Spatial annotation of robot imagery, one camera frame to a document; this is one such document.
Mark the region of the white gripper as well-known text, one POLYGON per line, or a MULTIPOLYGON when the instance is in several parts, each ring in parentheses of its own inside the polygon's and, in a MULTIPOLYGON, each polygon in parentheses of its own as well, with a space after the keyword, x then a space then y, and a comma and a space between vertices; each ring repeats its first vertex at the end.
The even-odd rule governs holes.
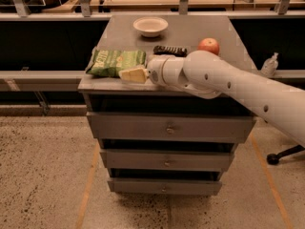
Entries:
POLYGON ((173 55, 154 56, 144 68, 133 68, 119 72, 119 77, 124 81, 144 84, 148 79, 160 86, 183 87, 187 78, 183 73, 185 59, 173 55))

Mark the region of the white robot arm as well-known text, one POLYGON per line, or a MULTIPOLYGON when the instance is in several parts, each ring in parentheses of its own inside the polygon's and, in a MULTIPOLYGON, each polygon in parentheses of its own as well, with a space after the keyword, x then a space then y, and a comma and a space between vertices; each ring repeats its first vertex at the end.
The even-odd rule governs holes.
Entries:
POLYGON ((305 146, 305 91, 246 72, 206 51, 155 56, 146 68, 121 71, 124 81, 171 86, 211 99, 225 94, 305 146))

